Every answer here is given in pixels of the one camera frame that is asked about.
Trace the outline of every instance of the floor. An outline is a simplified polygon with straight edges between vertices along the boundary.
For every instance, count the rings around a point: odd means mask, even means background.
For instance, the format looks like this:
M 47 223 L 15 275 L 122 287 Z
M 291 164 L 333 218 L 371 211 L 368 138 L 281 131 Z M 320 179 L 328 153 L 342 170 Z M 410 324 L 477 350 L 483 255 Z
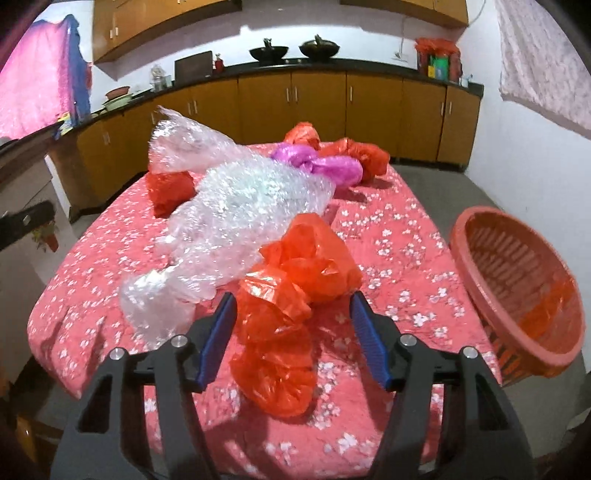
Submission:
M 461 173 L 424 167 L 395 166 L 447 239 L 459 213 L 473 205 L 494 206 L 490 198 Z M 96 217 L 74 224 L 78 235 Z M 582 357 L 553 379 L 531 377 L 505 389 L 524 426 L 534 456 L 556 451 L 567 424 L 591 406 L 591 375 Z M 31 361 L 14 388 L 18 408 L 37 420 L 63 428 L 74 400 Z

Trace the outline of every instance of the purple plastic bag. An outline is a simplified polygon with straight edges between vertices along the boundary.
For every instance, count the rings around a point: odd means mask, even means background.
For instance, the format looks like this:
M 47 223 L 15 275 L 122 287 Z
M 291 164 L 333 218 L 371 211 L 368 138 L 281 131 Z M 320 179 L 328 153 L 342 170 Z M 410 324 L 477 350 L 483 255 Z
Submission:
M 337 187 L 352 187 L 363 177 L 363 167 L 358 160 L 347 156 L 318 158 L 318 152 L 308 145 L 281 143 L 271 158 L 308 173 L 324 175 Z
M 352 187 L 361 182 L 363 167 L 351 157 L 317 158 L 312 162 L 312 173 L 324 175 L 336 183 L 337 187 Z

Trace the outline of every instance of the floral tablecloth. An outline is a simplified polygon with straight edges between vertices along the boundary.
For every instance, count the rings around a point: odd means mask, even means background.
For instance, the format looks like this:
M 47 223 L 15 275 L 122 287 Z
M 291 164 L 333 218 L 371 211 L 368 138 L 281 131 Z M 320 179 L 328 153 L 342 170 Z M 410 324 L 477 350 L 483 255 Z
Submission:
M 257 147 L 262 153 L 270 145 Z M 470 304 L 446 244 L 411 190 L 388 167 L 371 184 L 339 193 L 329 209 L 333 229 L 363 272 L 362 291 L 376 312 L 428 346 L 457 352 L 477 347 L 499 378 L 495 355 Z M 39 363 L 76 397 L 108 352 L 145 345 L 119 308 L 123 278 L 163 268 L 154 238 L 166 229 L 155 219 L 145 181 L 139 180 L 93 223 L 66 257 L 28 324 Z M 261 478 L 359 476 L 374 458 L 392 407 L 365 366 L 348 316 L 347 298 L 316 308 L 309 321 L 317 350 L 317 398 L 309 413 L 283 421 L 243 398 L 228 362 L 230 340 L 217 380 L 195 405 L 213 459 L 222 472 Z M 424 458 L 433 457 L 443 389 L 434 387 Z M 161 449 L 153 388 L 145 389 L 150 442 Z

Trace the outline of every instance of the bubble wrap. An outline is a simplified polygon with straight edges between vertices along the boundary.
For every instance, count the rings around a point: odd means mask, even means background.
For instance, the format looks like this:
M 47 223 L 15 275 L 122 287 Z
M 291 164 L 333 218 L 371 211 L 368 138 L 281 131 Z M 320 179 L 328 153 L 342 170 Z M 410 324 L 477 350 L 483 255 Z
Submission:
M 158 123 L 150 140 L 149 170 L 152 173 L 192 171 L 205 173 L 208 168 L 249 158 L 252 151 L 217 130 L 160 107 L 168 120 Z
M 250 149 L 210 169 L 197 196 L 170 216 L 167 235 L 157 241 L 171 266 L 121 285 L 125 317 L 151 348 L 185 331 L 195 304 L 244 276 L 261 259 L 261 245 L 280 239 L 298 213 L 321 215 L 334 190 L 323 176 Z

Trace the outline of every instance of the orange laundry basket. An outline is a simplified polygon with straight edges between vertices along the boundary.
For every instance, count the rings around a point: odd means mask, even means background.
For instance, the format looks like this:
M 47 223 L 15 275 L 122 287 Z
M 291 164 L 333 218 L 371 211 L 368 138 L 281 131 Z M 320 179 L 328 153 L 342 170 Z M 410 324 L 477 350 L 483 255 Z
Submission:
M 564 371 L 581 350 L 585 326 L 577 284 L 554 249 L 527 225 L 489 207 L 458 217 L 450 247 L 504 384 Z

